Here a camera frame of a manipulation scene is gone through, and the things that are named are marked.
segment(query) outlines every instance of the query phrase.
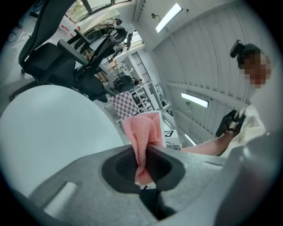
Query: white table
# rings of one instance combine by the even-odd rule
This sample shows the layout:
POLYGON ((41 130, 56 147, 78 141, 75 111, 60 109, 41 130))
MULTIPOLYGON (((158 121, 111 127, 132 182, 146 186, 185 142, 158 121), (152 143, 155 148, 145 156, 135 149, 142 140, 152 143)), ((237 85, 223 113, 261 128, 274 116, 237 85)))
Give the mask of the white table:
POLYGON ((23 195, 72 161, 123 146, 103 111, 71 89, 40 86, 13 100, 0 118, 0 163, 23 195))

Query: ceiling light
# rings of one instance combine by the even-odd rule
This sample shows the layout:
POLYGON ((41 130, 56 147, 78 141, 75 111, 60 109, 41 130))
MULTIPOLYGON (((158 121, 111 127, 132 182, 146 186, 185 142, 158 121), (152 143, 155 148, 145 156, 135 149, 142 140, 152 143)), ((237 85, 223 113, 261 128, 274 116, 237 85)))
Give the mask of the ceiling light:
MULTIPOLYGON (((165 122, 167 122, 167 120, 165 120, 165 122)), ((167 122, 167 124, 171 127, 171 125, 167 122)))
POLYGON ((182 93, 182 97, 189 100, 189 101, 193 101, 193 102, 195 102, 195 103, 197 103, 197 104, 199 104, 199 105, 201 105, 205 108, 207 108, 208 104, 209 104, 208 101, 202 100, 200 98, 197 98, 197 97, 194 97, 192 95, 185 94, 185 93, 182 93))
POLYGON ((188 140, 195 146, 196 144, 195 144, 195 142, 193 142, 193 140, 187 135, 187 134, 185 134, 185 136, 188 138, 188 140))
POLYGON ((172 20, 181 11, 182 8, 176 3, 157 25, 156 27, 157 32, 158 33, 161 32, 162 29, 170 22, 170 20, 172 20))

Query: ceiling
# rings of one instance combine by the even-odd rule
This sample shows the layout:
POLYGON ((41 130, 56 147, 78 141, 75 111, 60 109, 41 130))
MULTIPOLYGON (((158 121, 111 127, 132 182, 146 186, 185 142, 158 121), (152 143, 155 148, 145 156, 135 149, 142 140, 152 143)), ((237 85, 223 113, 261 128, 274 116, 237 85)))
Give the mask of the ceiling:
POLYGON ((146 0, 134 26, 142 37, 172 104, 179 137, 187 133, 196 144, 215 137, 224 115, 249 105, 254 90, 229 56, 234 42, 253 43, 275 62, 279 50, 255 13, 241 1, 179 0, 184 9, 159 34, 155 27, 175 0, 146 0), (181 93, 208 100, 209 107, 189 106, 181 93))

